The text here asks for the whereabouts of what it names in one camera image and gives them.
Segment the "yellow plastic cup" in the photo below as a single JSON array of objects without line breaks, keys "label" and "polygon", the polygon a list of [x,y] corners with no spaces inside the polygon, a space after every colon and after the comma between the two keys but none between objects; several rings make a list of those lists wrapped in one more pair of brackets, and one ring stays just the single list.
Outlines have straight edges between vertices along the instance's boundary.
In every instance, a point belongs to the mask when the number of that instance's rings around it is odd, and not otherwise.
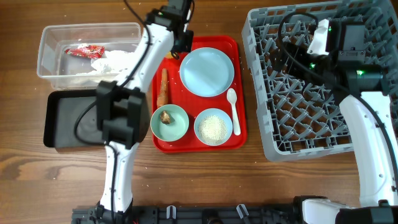
[{"label": "yellow plastic cup", "polygon": [[167,59],[173,58],[172,53],[171,53],[171,52],[168,52],[168,53],[166,54],[165,58],[167,58]]}]

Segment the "light blue plate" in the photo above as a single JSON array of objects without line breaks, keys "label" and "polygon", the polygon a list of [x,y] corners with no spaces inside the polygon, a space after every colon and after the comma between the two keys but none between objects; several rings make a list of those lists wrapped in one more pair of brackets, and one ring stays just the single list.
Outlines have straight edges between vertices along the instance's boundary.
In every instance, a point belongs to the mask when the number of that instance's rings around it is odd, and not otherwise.
[{"label": "light blue plate", "polygon": [[224,52],[202,47],[185,56],[179,74],[189,92],[211,98],[224,93],[231,86],[234,80],[234,65]]}]

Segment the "white plastic spoon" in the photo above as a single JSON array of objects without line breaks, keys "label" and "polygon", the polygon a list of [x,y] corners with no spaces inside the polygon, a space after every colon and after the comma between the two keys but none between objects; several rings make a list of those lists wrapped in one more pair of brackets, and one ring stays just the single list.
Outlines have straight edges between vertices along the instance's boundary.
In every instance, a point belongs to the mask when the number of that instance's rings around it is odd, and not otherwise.
[{"label": "white plastic spoon", "polygon": [[238,113],[237,113],[237,109],[236,109],[237,99],[238,99],[238,97],[237,97],[235,90],[233,88],[230,88],[227,91],[227,101],[231,105],[234,135],[239,136],[241,134],[241,128],[240,128]]}]

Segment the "white napkin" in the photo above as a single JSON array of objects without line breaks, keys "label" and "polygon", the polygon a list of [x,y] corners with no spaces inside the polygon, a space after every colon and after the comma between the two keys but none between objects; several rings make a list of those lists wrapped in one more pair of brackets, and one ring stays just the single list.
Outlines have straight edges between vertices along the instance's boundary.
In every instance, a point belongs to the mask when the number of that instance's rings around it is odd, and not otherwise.
[{"label": "white napkin", "polygon": [[134,52],[123,50],[105,51],[103,56],[98,59],[91,59],[91,70],[81,72],[78,75],[100,75],[110,73],[120,73],[129,68],[129,64],[135,58]]}]

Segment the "orange carrot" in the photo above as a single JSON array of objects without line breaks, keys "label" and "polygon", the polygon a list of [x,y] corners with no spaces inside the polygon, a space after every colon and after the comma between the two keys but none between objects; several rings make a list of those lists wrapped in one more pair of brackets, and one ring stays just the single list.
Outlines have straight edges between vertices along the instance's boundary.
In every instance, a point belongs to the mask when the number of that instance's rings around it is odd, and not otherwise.
[{"label": "orange carrot", "polygon": [[166,68],[162,69],[162,78],[160,83],[160,90],[157,97],[157,107],[166,105],[169,102],[168,99],[168,72]]}]

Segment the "red snack wrapper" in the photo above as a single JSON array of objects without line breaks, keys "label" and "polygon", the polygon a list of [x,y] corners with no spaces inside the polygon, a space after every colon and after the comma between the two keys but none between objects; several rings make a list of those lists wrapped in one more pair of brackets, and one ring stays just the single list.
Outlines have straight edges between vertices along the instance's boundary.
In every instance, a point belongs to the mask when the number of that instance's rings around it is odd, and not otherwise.
[{"label": "red snack wrapper", "polygon": [[75,49],[66,49],[65,53],[76,57],[98,59],[104,54],[104,46],[82,45]]}]

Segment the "light blue rice bowl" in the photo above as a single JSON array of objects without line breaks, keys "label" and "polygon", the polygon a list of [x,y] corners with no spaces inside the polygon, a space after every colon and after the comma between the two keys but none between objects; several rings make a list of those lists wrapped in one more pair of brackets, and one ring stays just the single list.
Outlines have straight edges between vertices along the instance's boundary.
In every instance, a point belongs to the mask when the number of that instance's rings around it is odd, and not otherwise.
[{"label": "light blue rice bowl", "polygon": [[232,120],[218,108],[203,110],[193,126],[196,137],[207,146],[220,146],[227,142],[233,132]]}]

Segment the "brown food scrap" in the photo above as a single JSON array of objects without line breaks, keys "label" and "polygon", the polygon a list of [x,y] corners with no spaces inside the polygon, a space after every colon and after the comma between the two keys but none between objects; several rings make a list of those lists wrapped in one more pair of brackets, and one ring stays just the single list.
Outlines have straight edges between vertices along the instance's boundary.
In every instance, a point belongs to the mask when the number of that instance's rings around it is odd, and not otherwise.
[{"label": "brown food scrap", "polygon": [[160,113],[160,121],[163,123],[163,124],[170,124],[172,121],[171,121],[171,117],[170,117],[170,115],[168,114],[168,112],[166,111],[166,110],[163,110],[161,113]]}]

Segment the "white rice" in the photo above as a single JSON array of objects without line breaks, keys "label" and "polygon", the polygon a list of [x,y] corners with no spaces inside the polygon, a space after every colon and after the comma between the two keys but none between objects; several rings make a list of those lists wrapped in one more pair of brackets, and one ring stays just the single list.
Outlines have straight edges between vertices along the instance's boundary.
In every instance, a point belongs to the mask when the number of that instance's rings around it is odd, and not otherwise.
[{"label": "white rice", "polygon": [[200,137],[205,144],[219,145],[221,144],[226,135],[226,123],[216,115],[205,117],[198,126]]}]

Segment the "green bowl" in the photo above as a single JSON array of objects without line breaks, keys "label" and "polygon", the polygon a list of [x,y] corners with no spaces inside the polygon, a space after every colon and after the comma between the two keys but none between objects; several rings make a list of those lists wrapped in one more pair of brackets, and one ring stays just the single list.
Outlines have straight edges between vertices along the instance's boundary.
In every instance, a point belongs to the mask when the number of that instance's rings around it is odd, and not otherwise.
[{"label": "green bowl", "polygon": [[[170,116],[170,124],[161,122],[161,112]],[[181,139],[189,128],[189,117],[178,105],[164,105],[156,109],[151,117],[150,128],[155,137],[161,141],[173,142]]]}]

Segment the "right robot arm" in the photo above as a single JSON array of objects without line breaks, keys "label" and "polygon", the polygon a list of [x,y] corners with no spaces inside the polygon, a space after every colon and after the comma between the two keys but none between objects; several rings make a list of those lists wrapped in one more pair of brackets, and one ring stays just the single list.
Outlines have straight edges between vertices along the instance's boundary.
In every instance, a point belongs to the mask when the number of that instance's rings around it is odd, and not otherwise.
[{"label": "right robot arm", "polygon": [[300,201],[304,223],[397,223],[397,141],[390,118],[387,80],[378,65],[366,65],[362,51],[325,50],[321,54],[280,43],[278,67],[334,91],[351,135],[359,171],[359,208],[325,198]]}]

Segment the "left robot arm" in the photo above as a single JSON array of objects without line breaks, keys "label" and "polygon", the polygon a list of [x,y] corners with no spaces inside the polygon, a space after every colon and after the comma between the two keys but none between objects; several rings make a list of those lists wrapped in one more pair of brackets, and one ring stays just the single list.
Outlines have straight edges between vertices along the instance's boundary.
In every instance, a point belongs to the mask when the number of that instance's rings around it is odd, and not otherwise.
[{"label": "left robot arm", "polygon": [[133,56],[111,82],[96,88],[96,121],[106,150],[103,196],[96,206],[98,223],[132,223],[134,156],[150,125],[146,93],[163,61],[171,53],[190,52],[188,30],[195,3],[173,0],[141,20],[143,33]]}]

